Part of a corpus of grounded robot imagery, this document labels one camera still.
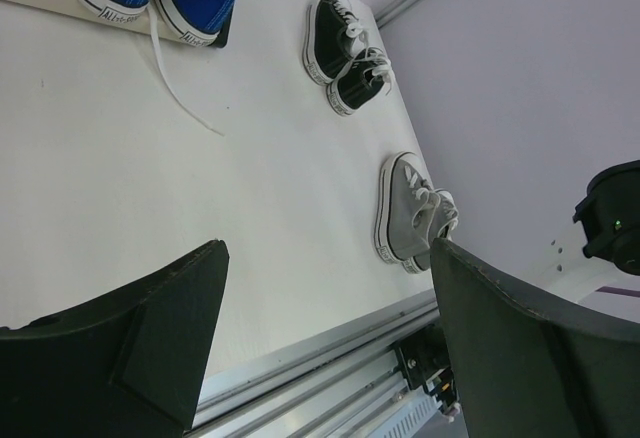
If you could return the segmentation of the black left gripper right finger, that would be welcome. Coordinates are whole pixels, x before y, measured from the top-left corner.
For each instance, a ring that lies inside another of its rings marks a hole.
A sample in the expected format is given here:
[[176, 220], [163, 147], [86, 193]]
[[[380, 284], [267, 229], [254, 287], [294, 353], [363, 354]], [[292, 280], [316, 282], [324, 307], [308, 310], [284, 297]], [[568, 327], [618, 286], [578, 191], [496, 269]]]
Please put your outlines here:
[[639, 326], [432, 245], [431, 272], [472, 437], [636, 437]]

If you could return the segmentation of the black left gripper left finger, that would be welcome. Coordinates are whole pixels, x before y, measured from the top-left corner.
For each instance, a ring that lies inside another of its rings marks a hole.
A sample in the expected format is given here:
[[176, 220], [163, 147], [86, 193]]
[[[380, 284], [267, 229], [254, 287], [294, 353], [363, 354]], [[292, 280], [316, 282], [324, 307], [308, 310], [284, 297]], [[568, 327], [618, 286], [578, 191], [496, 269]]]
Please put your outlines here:
[[5, 437], [180, 437], [194, 422], [229, 267], [212, 240], [72, 308], [1, 331]]

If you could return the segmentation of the black canvas sneaker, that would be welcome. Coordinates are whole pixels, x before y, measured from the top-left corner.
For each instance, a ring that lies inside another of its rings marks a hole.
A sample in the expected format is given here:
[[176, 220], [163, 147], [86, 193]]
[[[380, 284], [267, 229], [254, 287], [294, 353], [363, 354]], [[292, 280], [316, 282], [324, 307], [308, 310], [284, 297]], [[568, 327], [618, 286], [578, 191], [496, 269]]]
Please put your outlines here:
[[369, 32], [356, 16], [350, 0], [316, 0], [307, 12], [302, 60], [318, 85], [335, 80], [368, 46]]
[[395, 82], [391, 61], [379, 48], [362, 50], [326, 89], [331, 108], [350, 116]]

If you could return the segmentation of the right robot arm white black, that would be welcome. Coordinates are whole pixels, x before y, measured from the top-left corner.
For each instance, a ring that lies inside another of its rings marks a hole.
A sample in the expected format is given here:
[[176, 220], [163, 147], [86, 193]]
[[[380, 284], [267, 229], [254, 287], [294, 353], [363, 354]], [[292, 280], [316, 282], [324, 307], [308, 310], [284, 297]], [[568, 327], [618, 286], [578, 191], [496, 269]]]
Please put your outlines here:
[[577, 303], [625, 276], [639, 275], [639, 162], [591, 179], [571, 222], [521, 279]]

